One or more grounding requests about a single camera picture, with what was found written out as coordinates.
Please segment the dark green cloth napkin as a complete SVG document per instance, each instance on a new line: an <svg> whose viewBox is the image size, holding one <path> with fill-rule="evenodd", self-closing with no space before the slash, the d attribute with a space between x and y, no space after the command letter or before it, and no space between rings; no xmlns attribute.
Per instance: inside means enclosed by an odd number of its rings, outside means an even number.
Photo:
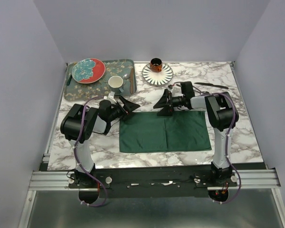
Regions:
<svg viewBox="0 0 285 228"><path fill-rule="evenodd" d="M211 150L204 111L176 111L172 116L137 112L120 122L119 150L124 153Z"/></svg>

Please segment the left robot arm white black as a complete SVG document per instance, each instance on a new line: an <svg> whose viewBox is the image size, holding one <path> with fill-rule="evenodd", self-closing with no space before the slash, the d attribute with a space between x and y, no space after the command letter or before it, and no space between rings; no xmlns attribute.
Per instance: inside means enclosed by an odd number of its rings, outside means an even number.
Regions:
<svg viewBox="0 0 285 228"><path fill-rule="evenodd" d="M107 135L112 127L111 122L126 120L140 108L120 96L118 102L112 96L105 96L97 108L85 104L74 104L60 125L60 131L69 141L74 150L76 160L75 170L81 172L80 183L90 188L95 184L96 176L91 173L95 163L89 149L89 139L93 133Z"/></svg>

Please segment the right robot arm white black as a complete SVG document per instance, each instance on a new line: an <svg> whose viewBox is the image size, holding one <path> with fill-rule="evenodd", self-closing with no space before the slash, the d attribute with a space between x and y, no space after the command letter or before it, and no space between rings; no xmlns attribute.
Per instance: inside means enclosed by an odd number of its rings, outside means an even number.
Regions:
<svg viewBox="0 0 285 228"><path fill-rule="evenodd" d="M228 92L209 93L200 91L195 95L195 88L190 81L179 82L182 96L173 96L174 85L164 89L163 95L153 106L159 109L158 116L172 116L175 107L186 107L189 110L205 109L208 120L215 133L215 152L209 174L209 181L220 186L226 181L225 173L231 173L233 165L230 160L230 145L233 129L239 120L238 111Z"/></svg>

